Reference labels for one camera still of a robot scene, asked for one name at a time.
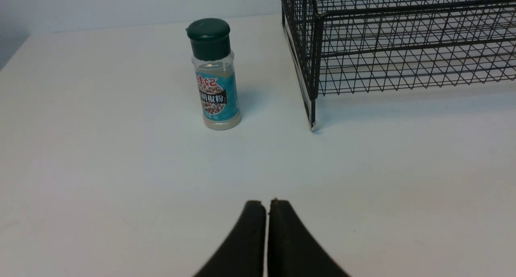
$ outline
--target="wire mesh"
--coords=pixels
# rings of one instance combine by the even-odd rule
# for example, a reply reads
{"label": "wire mesh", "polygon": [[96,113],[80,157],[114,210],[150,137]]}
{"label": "wire mesh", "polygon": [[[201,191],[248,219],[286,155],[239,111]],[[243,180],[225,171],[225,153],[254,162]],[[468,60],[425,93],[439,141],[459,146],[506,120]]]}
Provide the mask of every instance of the wire mesh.
{"label": "wire mesh", "polygon": [[515,12],[514,4],[488,3],[329,20],[319,93],[513,80]]}
{"label": "wire mesh", "polygon": [[516,0],[282,0],[315,122],[322,94],[516,79]]}

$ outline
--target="basket leg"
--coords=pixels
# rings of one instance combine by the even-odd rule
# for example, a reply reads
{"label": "basket leg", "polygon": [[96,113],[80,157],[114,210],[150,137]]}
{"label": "basket leg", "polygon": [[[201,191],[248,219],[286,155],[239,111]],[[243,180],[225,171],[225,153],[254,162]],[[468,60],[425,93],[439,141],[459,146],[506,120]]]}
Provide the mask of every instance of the basket leg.
{"label": "basket leg", "polygon": [[290,29],[288,23],[283,27],[283,31],[285,32],[285,36],[289,41],[289,47],[292,55],[292,59],[294,61],[295,73],[297,75],[299,89],[301,90],[301,94],[303,97],[304,109],[306,111],[306,116],[308,117],[308,124],[310,125],[310,131],[315,131],[315,99],[314,97],[310,97],[308,91],[308,85],[306,84],[306,80],[303,76],[301,66],[299,64],[299,59],[295,54],[295,48],[293,46],[293,40],[291,37]]}

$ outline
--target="white table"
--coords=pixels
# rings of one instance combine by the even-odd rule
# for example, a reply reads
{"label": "white table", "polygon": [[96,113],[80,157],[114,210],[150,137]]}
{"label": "white table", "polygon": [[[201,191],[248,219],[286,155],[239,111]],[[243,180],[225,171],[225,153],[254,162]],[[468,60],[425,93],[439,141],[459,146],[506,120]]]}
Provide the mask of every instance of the white table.
{"label": "white table", "polygon": [[188,23],[37,35],[0,73],[0,275],[189,276],[288,199],[354,277],[516,273],[516,83],[321,97],[280,16],[228,20],[242,122],[201,119]]}

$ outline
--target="white wall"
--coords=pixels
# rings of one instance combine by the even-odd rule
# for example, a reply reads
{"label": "white wall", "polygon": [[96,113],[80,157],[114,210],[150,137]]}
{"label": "white wall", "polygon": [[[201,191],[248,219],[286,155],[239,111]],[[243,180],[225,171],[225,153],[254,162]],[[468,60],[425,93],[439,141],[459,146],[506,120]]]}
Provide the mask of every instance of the white wall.
{"label": "white wall", "polygon": [[0,38],[280,11],[280,0],[0,0]]}

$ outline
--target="metal wire rack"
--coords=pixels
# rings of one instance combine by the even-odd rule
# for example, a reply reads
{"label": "metal wire rack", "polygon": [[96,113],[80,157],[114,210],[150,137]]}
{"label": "metal wire rack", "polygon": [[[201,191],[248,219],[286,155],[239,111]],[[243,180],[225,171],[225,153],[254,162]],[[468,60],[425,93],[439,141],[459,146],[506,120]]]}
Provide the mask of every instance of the metal wire rack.
{"label": "metal wire rack", "polygon": [[319,94],[516,79],[516,0],[281,0],[306,113]]}

